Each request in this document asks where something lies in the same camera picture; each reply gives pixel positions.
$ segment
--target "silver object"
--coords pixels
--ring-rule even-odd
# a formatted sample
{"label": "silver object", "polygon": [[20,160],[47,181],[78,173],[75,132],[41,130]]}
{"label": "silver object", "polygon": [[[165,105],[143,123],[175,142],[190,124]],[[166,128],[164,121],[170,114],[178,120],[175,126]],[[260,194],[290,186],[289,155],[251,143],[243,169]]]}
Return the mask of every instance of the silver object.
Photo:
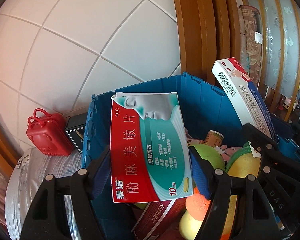
{"label": "silver object", "polygon": [[78,174],[79,175],[84,175],[84,174],[86,174],[87,173],[87,170],[86,169],[80,169],[80,170],[78,170]]}
{"label": "silver object", "polygon": [[47,181],[52,180],[53,179],[53,175],[52,174],[48,174],[45,179]]}
{"label": "silver object", "polygon": [[217,175],[222,175],[223,174],[223,170],[221,170],[221,169],[215,169],[214,173],[217,174]]}
{"label": "silver object", "polygon": [[263,172],[264,173],[269,173],[271,171],[270,167],[269,166],[264,166],[263,167]]}
{"label": "silver object", "polygon": [[254,180],[256,180],[256,177],[254,175],[252,175],[252,174],[249,174],[248,175],[248,180],[254,181]]}

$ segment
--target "dark gift box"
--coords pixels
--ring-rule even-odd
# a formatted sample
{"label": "dark gift box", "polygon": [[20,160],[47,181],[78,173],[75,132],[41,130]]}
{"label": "dark gift box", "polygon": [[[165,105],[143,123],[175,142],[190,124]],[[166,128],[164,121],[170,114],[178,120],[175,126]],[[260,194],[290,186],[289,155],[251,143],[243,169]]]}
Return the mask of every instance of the dark gift box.
{"label": "dark gift box", "polygon": [[84,113],[70,117],[65,128],[65,132],[80,153],[82,153],[83,148],[83,136],[86,128],[87,115],[88,113]]}

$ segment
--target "white tiled wall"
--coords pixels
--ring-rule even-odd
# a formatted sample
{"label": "white tiled wall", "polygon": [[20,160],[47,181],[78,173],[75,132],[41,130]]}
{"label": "white tiled wall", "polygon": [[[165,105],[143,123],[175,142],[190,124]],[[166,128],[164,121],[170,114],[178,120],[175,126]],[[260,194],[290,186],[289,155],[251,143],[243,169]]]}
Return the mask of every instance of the white tiled wall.
{"label": "white tiled wall", "polygon": [[88,108],[91,94],[180,74],[173,0],[6,0],[0,125],[17,152],[37,107]]}

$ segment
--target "green ball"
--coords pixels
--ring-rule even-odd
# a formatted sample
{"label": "green ball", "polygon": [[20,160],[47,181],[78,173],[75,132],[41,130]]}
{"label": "green ball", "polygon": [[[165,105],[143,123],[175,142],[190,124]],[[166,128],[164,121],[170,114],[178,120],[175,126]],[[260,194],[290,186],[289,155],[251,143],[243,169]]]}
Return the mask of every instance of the green ball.
{"label": "green ball", "polygon": [[193,147],[197,150],[202,159],[211,163],[213,168],[225,170],[225,161],[217,150],[209,145],[196,144]]}

